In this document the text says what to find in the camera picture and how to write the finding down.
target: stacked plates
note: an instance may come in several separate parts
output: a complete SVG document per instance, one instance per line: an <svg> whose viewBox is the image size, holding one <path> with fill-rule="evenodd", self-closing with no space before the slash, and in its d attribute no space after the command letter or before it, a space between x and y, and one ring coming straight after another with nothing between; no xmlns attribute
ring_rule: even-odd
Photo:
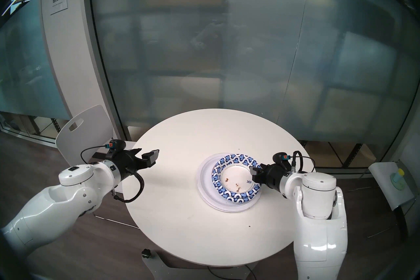
<svg viewBox="0 0 420 280"><path fill-rule="evenodd" d="M240 212L249 209L257 203L261 191L258 191L252 200L244 202L232 202L219 193L217 187L213 184L212 172L222 158L230 155L231 153L220 153L210 156L203 161L197 170L197 186L201 197L211 207L223 212Z"/></svg>

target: frosted glass wall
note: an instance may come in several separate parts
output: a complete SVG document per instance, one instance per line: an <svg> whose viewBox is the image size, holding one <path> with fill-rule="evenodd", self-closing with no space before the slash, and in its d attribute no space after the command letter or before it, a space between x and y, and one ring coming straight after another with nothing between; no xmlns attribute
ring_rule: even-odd
<svg viewBox="0 0 420 280"><path fill-rule="evenodd" d="M298 139L389 146L420 78L395 0L92 0L125 126L229 108Z"/></svg>
<svg viewBox="0 0 420 280"><path fill-rule="evenodd" d="M0 29L0 111L69 120L48 63L39 10L39 0L31 0Z"/></svg>

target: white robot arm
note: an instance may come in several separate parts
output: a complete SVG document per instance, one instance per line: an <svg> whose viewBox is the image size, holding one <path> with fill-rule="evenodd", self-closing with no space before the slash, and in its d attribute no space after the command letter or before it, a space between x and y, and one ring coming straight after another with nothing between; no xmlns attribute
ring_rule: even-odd
<svg viewBox="0 0 420 280"><path fill-rule="evenodd" d="M347 250L347 218L335 177L296 172L296 155L273 156L275 164L250 167L253 181L266 184L293 201L296 236L293 243L299 280L336 280Z"/></svg>
<svg viewBox="0 0 420 280"><path fill-rule="evenodd" d="M76 222L78 217L92 213L111 192L115 199L133 201L144 187L138 169L151 167L159 155L154 150L137 158L141 149L124 150L125 142L113 140L110 151L102 162L77 165L63 170L58 178L60 185L43 189L31 198L17 216L3 229L3 235L16 252L25 258L40 246L51 243ZM140 181L139 193L131 200L115 195L114 188L129 175Z"/></svg>

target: round table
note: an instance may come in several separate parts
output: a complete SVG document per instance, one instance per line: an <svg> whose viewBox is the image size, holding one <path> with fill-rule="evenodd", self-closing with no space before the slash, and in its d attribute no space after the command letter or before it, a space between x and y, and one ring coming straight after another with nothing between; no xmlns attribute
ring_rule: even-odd
<svg viewBox="0 0 420 280"><path fill-rule="evenodd" d="M156 164L140 170L143 193L128 211L142 232L163 250L181 259L210 266L236 266L269 257L294 240L292 202L263 186L250 209L218 211L203 201L197 169L209 156L243 153L272 164L276 152L289 155L301 144L278 125L236 110L204 109L170 117L148 130L134 145L137 154L159 149ZM304 171L311 171L304 159ZM125 198L139 190L134 177L123 181Z"/></svg>

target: dark floor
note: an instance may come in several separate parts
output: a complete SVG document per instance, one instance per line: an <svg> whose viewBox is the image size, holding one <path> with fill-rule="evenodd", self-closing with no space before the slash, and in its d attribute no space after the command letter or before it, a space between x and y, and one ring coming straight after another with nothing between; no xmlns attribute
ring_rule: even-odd
<svg viewBox="0 0 420 280"><path fill-rule="evenodd" d="M0 132L0 227L47 186L58 184L58 173L68 168L57 149ZM347 255L338 279L373 279L400 249L396 226L372 238L367 236L395 225L394 214L373 178L337 180L344 191L348 222ZM126 206L110 195L98 216L135 225ZM203 268L188 263L152 243L139 229L85 215L55 242L37 249L28 259L34 273L52 279L153 279L141 259L144 248L158 251L170 267ZM293 244L258 263L258 280L297 279Z"/></svg>

